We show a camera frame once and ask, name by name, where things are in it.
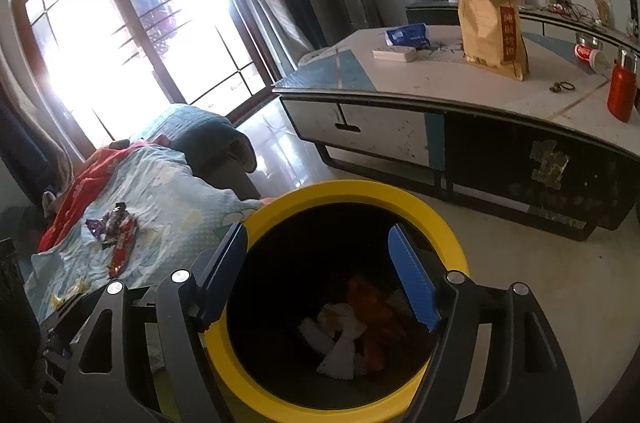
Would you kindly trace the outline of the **yellow snack wrapper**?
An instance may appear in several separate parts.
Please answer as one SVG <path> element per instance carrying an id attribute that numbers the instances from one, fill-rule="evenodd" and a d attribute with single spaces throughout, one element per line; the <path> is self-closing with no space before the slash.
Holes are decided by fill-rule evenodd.
<path id="1" fill-rule="evenodd" d="M 73 285 L 61 294 L 52 294 L 50 304 L 54 310 L 61 309 L 65 304 L 78 296 L 85 295 L 91 289 L 91 282 L 85 278 L 78 278 Z"/>

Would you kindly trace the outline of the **dark chocolate bar wrapper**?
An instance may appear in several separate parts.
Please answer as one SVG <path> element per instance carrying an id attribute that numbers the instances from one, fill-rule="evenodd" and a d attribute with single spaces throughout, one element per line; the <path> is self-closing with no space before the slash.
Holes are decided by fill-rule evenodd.
<path id="1" fill-rule="evenodd" d="M 119 236 L 120 225 L 128 215 L 125 202 L 117 202 L 110 212 L 103 216 L 103 247 L 109 247 L 116 243 Z"/>

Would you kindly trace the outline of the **red snack packet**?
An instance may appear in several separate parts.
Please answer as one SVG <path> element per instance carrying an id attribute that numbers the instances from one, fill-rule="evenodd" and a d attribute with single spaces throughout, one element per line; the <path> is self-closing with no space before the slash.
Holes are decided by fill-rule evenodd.
<path id="1" fill-rule="evenodd" d="M 138 223 L 136 217 L 127 214 L 118 227 L 117 238 L 112 254 L 112 260 L 108 265 L 108 276 L 119 277 L 125 270 L 134 243 L 136 243 Z"/>

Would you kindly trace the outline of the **purple snack wrapper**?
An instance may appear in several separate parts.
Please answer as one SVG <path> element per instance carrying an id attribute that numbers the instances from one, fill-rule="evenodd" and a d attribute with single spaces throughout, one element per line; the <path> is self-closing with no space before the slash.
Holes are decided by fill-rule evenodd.
<path id="1" fill-rule="evenodd" d="M 104 219 L 87 219 L 85 224 L 96 241 L 101 243 L 105 243 L 107 234 L 106 234 L 106 221 Z"/>

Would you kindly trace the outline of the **red plastic bag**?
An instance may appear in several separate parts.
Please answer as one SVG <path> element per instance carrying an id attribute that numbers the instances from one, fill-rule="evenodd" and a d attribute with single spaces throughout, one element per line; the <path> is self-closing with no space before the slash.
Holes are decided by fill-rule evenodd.
<path id="1" fill-rule="evenodd" d="M 349 281 L 347 304 L 366 327 L 356 341 L 358 373 L 384 370 L 407 337 L 401 317 L 381 299 L 376 287 L 360 277 Z"/>

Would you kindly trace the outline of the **white foam fruit net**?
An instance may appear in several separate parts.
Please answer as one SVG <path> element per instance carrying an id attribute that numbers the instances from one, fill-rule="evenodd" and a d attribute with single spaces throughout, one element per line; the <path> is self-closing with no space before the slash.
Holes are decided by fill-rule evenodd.
<path id="1" fill-rule="evenodd" d="M 316 371 L 335 380 L 352 380 L 356 371 L 355 341 L 367 327 L 357 319 L 345 319 L 341 336 L 336 342 L 310 319 L 299 327 L 300 333 L 314 351 L 323 355 Z"/>

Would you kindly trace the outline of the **red floral blanket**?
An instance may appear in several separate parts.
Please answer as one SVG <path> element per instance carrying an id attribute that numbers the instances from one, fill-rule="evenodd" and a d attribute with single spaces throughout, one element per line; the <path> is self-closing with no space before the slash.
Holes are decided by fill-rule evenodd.
<path id="1" fill-rule="evenodd" d="M 58 213 L 52 225 L 40 239 L 37 252 L 47 252 L 63 241 L 70 229 L 84 215 L 87 206 L 99 197 L 117 166 L 132 151 L 145 146 L 149 146 L 149 143 L 137 142 L 126 148 L 117 149 L 107 146 L 96 150 L 82 165 L 81 172 L 66 189 Z"/>

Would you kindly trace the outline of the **white coffee table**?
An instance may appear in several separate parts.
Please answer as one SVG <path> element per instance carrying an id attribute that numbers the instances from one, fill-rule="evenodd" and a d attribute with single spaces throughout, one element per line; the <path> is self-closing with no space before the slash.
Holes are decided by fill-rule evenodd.
<path id="1" fill-rule="evenodd" d="M 639 211 L 639 121 L 608 111 L 611 76 L 570 43 L 525 35 L 515 81 L 465 60 L 434 26 L 413 62 L 376 60 L 381 29 L 276 84 L 288 120 L 331 168 L 577 241 Z"/>

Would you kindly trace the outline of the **teal quilted cushion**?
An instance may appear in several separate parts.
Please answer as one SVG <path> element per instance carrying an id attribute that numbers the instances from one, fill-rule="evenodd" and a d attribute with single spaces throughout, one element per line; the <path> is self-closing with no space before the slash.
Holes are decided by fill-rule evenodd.
<path id="1" fill-rule="evenodd" d="M 250 139 L 219 114 L 195 106 L 173 104 L 134 139 L 147 142 L 164 136 L 168 147 L 182 152 L 193 175 L 217 189 L 230 189 L 241 200 L 259 199 L 248 175 L 257 169 Z"/>

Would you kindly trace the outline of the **red white can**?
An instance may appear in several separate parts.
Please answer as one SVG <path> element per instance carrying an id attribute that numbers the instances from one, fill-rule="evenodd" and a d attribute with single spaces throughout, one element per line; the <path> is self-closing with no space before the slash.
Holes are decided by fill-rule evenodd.
<path id="1" fill-rule="evenodd" d="M 602 42 L 593 35 L 577 32 L 574 54 L 578 60 L 585 62 L 592 71 L 602 76 L 611 69 L 611 64 L 603 53 Z"/>

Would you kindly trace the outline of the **brown paper bag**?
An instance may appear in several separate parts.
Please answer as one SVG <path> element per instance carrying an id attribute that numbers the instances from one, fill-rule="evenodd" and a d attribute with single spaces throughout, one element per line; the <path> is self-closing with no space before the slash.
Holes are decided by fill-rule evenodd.
<path id="1" fill-rule="evenodd" d="M 517 0 L 459 0 L 458 17 L 469 64 L 524 80 L 529 64 Z"/>

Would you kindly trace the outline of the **white flat box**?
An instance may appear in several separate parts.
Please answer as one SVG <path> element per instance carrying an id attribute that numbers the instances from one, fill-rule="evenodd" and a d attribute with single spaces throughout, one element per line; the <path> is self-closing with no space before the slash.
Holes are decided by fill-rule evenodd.
<path id="1" fill-rule="evenodd" d="M 414 47 L 409 46 L 383 46 L 372 50 L 372 56 L 376 60 L 413 62 L 418 58 L 418 52 Z"/>

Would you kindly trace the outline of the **brown framed glass door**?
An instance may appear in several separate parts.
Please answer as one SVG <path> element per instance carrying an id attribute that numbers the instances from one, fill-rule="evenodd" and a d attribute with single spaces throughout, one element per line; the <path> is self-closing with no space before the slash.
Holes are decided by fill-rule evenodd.
<path id="1" fill-rule="evenodd" d="M 172 104 L 240 122 L 278 72 L 245 0 L 11 0 L 38 91 L 80 154 Z"/>

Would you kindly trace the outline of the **black tv cabinet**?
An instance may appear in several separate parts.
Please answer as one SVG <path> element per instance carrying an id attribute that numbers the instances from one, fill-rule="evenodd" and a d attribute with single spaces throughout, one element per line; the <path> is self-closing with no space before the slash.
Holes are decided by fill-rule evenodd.
<path id="1" fill-rule="evenodd" d="M 409 22 L 424 22 L 428 26 L 457 26 L 459 24 L 458 6 L 446 0 L 423 1 L 417 0 L 405 7 L 405 13 Z M 550 36 L 558 33 L 560 29 L 573 32 L 591 34 L 603 43 L 615 47 L 626 46 L 628 50 L 638 53 L 639 42 L 629 39 L 626 34 L 617 30 L 588 24 L 586 20 L 574 20 L 570 17 L 548 12 L 539 8 L 521 8 L 520 17 L 523 21 L 523 30 Z"/>

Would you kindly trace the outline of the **blue tissue pack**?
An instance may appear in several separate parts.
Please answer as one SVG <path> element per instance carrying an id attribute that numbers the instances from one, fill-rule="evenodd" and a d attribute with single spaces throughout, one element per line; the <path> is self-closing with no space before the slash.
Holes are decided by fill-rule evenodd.
<path id="1" fill-rule="evenodd" d="M 431 46 L 427 25 L 423 22 L 386 29 L 385 41 L 390 46 L 412 47 L 416 50 L 426 50 Z"/>

